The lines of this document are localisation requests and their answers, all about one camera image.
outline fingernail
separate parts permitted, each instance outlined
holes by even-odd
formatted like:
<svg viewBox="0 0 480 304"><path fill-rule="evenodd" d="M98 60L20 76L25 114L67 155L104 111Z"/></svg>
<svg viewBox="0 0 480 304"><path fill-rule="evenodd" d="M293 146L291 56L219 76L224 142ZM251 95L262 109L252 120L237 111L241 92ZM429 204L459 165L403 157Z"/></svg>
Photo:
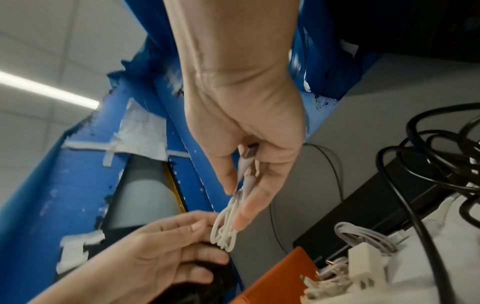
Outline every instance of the fingernail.
<svg viewBox="0 0 480 304"><path fill-rule="evenodd" d="M203 225L204 225L204 224L203 224L202 221L198 221L198 222L196 222L195 224L193 224L193 225L191 226L191 229L192 229L193 232L197 232L197 231L199 231L199 230L203 227Z"/></svg>

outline orange cover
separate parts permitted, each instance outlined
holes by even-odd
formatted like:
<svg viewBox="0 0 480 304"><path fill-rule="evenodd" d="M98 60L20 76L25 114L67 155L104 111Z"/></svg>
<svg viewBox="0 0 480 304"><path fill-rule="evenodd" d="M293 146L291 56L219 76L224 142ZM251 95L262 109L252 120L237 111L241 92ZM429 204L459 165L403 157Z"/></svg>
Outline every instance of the orange cover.
<svg viewBox="0 0 480 304"><path fill-rule="evenodd" d="M300 275L315 279L317 267L305 250L295 248L231 304L295 304L307 288Z"/></svg>

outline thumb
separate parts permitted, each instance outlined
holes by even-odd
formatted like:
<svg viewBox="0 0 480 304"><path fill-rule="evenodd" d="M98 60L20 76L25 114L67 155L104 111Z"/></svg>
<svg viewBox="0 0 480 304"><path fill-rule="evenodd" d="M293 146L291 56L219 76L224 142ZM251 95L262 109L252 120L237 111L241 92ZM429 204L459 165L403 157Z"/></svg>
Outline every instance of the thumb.
<svg viewBox="0 0 480 304"><path fill-rule="evenodd" d="M140 247L143 257L154 258L159 255L199 242L207 228L203 219L195 224L141 235Z"/></svg>
<svg viewBox="0 0 480 304"><path fill-rule="evenodd" d="M208 152L205 152L205 155L215 171L225 194L232 195L237 187L237 171L230 155L218 157Z"/></svg>

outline hand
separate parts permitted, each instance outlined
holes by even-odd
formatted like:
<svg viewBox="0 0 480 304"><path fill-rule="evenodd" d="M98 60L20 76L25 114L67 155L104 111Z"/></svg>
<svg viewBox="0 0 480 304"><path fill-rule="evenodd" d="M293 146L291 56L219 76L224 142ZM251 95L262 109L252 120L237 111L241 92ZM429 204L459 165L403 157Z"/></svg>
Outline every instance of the hand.
<svg viewBox="0 0 480 304"><path fill-rule="evenodd" d="M188 127L226 194L231 154L258 142L260 182L236 214L243 230L283 186L305 139L305 111L288 74L298 0L165 0L177 44Z"/></svg>
<svg viewBox="0 0 480 304"><path fill-rule="evenodd" d="M200 243L209 241L216 218L216 213L195 211L146 225L69 274L32 304L146 304L172 284L211 283L213 274L192 262L229 262L223 250ZM65 291L70 293L67 299L58 295Z"/></svg>

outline coiled black cable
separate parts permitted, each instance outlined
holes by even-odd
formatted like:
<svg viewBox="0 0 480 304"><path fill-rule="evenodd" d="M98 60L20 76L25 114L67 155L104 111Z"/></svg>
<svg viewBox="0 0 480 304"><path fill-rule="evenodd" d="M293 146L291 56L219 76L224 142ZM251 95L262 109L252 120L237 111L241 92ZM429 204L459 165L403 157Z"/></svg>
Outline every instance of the coiled black cable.
<svg viewBox="0 0 480 304"><path fill-rule="evenodd" d="M404 168L411 174L430 181L436 185L458 191L459 193L469 197L465 202L468 202L468 210L472 204L478 199L478 195L471 195L471 193L480 194L480 188L470 187L465 185L457 185L452 182L451 176L456 175L463 180L467 180L475 185L480 185L480 176L475 174L472 170L480 170L480 165L471 163L470 160L480 160L480 145L468 138L469 133L480 124L480 116L469 121L458 133L444 130L427 130L419 132L417 130L417 124L419 121L441 114L448 114L454 112L480 110L480 103L463 104L456 106L449 106L444 108L433 109L423 112L413 117L406 125L407 138L403 140L398 146L386 147L381 149L376 156L376 167L380 176L392 190L393 194L398 198L402 208L408 214L410 221L418 234L423 248L425 249L428 261L432 268L433 277L438 288L438 295L442 304L454 304L455 293L450 282L450 278L442 261L442 258L435 247L435 244L429 235L424 224L420 220L418 214L413 210L409 202L407 202L404 196L395 186L391 177L387 173L384 164L384 155L389 152L396 152L397 157L401 161ZM429 135L426 140L423 139L423 135ZM438 151L432 147L432 142L435 139L444 139L454 142L460 148L462 154L450 153L445 151ZM407 143L411 142L412 146L407 147ZM435 175L439 178L432 178L424 176L418 172L415 172L410 168L404 158L404 153L415 153L425 156L432 166ZM466 214L465 207L463 207L462 217L469 217L469 213Z"/></svg>

